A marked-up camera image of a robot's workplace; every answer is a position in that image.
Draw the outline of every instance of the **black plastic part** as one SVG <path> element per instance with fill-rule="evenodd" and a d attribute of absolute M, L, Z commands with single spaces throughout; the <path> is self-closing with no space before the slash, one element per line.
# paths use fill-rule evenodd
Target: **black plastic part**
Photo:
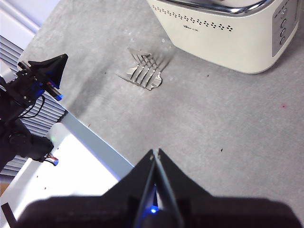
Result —
<path fill-rule="evenodd" d="M 10 205 L 9 203 L 5 203 L 3 205 L 1 205 L 1 208 L 2 208 L 2 211 L 3 211 L 3 214 L 9 224 L 9 227 L 10 228 L 15 228 L 16 227 L 16 224 L 17 224 L 17 221 L 16 221 L 16 218 L 10 208 Z"/>
<path fill-rule="evenodd" d="M 168 196 L 166 192 L 171 191 L 180 218 L 175 209 L 171 211 L 172 199 L 165 199 L 169 203 L 155 214 L 147 213 L 155 184 L 162 202 Z M 151 150 L 103 196 L 58 197 L 35 202 L 21 215 L 18 228 L 177 228 L 180 220 L 185 228 L 301 227 L 292 210 L 283 203 L 211 196 L 163 151 L 153 154 Z"/>
<path fill-rule="evenodd" d="M 29 61 L 28 63 L 31 65 L 30 69 L 34 73 L 39 73 L 38 81 L 45 84 L 51 82 L 55 88 L 59 89 L 67 58 L 67 54 L 62 54 L 42 62 Z"/>
<path fill-rule="evenodd" d="M 43 162 L 53 148 L 48 138 L 32 135 L 20 119 L 0 121 L 0 171 L 17 154 Z"/>

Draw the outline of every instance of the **white appliance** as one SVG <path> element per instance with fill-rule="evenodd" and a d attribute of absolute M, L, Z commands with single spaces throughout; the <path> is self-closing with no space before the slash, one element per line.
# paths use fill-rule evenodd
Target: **white appliance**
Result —
<path fill-rule="evenodd" d="M 172 43 L 248 74 L 270 68 L 299 24 L 302 0 L 147 0 Z"/>

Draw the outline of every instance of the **blue led light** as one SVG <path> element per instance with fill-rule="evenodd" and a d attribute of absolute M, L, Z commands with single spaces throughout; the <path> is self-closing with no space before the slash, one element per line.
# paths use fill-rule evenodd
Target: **blue led light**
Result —
<path fill-rule="evenodd" d="M 57 96 L 55 97 L 55 99 L 58 100 L 58 101 L 61 101 L 62 98 L 63 98 L 63 95 L 62 95 L 62 94 L 61 94 L 61 95 L 57 95 Z"/>
<path fill-rule="evenodd" d="M 158 209 L 157 206 L 152 206 L 150 211 L 151 211 L 151 213 L 154 214 L 154 213 L 156 213 L 158 210 L 159 210 L 159 209 Z"/>

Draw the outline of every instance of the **gray speckled surface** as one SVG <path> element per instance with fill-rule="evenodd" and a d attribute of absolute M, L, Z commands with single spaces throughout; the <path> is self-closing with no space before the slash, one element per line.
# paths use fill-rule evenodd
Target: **gray speckled surface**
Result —
<path fill-rule="evenodd" d="M 270 70 L 244 75 L 175 48 L 146 1 L 61 0 L 21 60 L 67 53 L 61 104 L 133 164 L 161 147 L 212 194 L 283 201 L 303 222 L 303 22 Z M 160 87 L 116 76 L 127 47 L 173 56 Z"/>

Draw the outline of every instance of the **white panel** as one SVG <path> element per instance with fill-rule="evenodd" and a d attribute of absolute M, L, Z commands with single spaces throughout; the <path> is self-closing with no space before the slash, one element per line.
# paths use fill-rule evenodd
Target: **white panel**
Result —
<path fill-rule="evenodd" d="M 36 200 L 101 196 L 117 183 L 114 175 L 63 124 L 55 124 L 48 136 L 55 145 L 53 155 L 59 164 L 55 167 L 28 159 L 1 196 L 1 203 L 8 202 L 17 219 Z M 1 211 L 1 228 L 8 227 Z"/>
<path fill-rule="evenodd" d="M 41 27 L 59 0 L 6 0 L 6 2 Z"/>
<path fill-rule="evenodd" d="M 0 9 L 0 17 L 1 36 L 19 48 L 25 49 L 35 34 L 2 9 Z"/>
<path fill-rule="evenodd" d="M 19 12 L 15 7 L 10 5 L 6 0 L 0 0 L 0 2 L 1 2 L 2 9 L 4 11 L 6 11 L 8 14 L 10 14 L 13 18 L 18 20 L 25 27 L 27 27 L 34 33 L 36 33 L 39 30 L 38 25 L 36 25 L 33 21 L 31 21 L 29 18 L 27 18 L 24 14 Z"/>

